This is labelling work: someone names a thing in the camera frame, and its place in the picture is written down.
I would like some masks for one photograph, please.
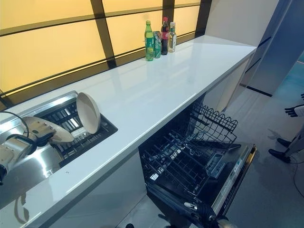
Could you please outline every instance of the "dishwasher rack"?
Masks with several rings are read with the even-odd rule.
[[[160,130],[152,144],[140,146],[140,157],[146,181],[196,197],[224,168],[221,158],[237,138],[233,131],[238,122],[197,102],[189,115],[185,127]]]

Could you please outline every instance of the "stainless steel sink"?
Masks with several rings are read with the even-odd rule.
[[[101,115],[100,130],[95,134],[88,133],[80,122],[76,98],[77,92],[72,91],[19,114],[21,117],[36,116],[52,121],[71,132],[75,140],[64,145],[38,147],[33,154],[18,162],[0,186],[0,209],[117,131]],[[20,120],[14,116],[1,121],[0,143],[9,135],[23,134],[23,131]]]

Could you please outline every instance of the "green bottle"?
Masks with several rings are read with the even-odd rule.
[[[153,48],[154,48],[154,39],[153,32],[151,29],[151,22],[149,20],[146,21],[146,30],[144,32],[144,43],[146,46],[146,60],[153,60]]]

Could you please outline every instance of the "white countertop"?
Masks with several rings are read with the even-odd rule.
[[[146,62],[142,58],[10,108],[8,111],[19,113],[76,90],[91,95],[118,131],[27,192],[27,224],[17,222],[12,202],[0,210],[0,227],[24,227],[33,221],[36,227],[49,219],[255,49],[202,36],[178,45],[175,53],[160,59]]]

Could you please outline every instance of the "soda bottle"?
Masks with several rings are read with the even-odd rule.
[[[169,33],[169,26],[168,26],[168,18],[163,18],[163,23],[161,27],[161,54],[166,55],[168,54],[168,33]]]
[[[175,22],[170,22],[170,33],[169,33],[169,52],[175,51],[176,45],[176,33],[175,33]]]
[[[153,32],[151,29],[151,22],[149,20],[146,21],[146,30],[144,32],[144,43],[146,47],[146,60],[152,61],[153,60],[153,49],[154,49],[154,38]]]

